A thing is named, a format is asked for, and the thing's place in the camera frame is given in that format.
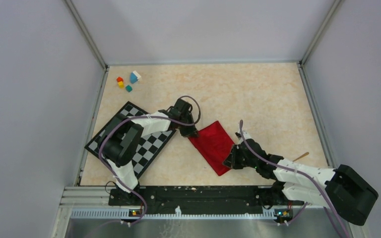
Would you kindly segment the red cloth napkin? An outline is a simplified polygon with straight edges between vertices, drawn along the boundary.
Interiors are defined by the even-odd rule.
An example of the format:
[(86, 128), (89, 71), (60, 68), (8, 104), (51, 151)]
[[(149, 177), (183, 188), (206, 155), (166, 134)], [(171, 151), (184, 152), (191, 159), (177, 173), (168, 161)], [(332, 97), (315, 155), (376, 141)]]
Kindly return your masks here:
[(198, 131), (199, 137), (190, 137), (189, 141), (202, 155), (218, 176), (227, 173), (230, 168), (223, 165), (229, 156), (234, 141), (217, 120)]

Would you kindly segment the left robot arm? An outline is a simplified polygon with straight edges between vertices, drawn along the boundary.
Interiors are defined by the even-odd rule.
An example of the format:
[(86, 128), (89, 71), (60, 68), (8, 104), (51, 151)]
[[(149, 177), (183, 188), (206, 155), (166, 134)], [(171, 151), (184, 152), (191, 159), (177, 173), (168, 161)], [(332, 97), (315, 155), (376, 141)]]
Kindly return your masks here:
[(116, 179), (121, 190), (120, 198), (127, 205), (139, 199), (136, 189), (139, 182), (132, 159), (142, 137), (169, 130), (178, 130), (182, 137), (198, 137), (195, 125), (201, 119), (201, 108), (197, 107), (197, 118), (192, 116), (193, 106), (179, 97), (173, 106), (152, 114), (127, 117), (120, 115), (109, 121), (108, 128), (98, 142), (98, 158)]

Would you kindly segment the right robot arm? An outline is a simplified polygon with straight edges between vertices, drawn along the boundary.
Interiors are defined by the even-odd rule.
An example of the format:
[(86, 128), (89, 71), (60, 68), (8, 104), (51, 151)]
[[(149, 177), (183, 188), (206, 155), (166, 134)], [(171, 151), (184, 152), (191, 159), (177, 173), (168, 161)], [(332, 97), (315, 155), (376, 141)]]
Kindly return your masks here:
[(278, 186), (271, 191), (277, 204), (288, 200), (303, 201), (333, 208), (349, 223), (365, 224), (379, 194), (353, 168), (316, 168), (293, 162), (279, 155), (267, 154), (252, 138), (234, 145), (223, 165), (231, 169), (250, 167)]

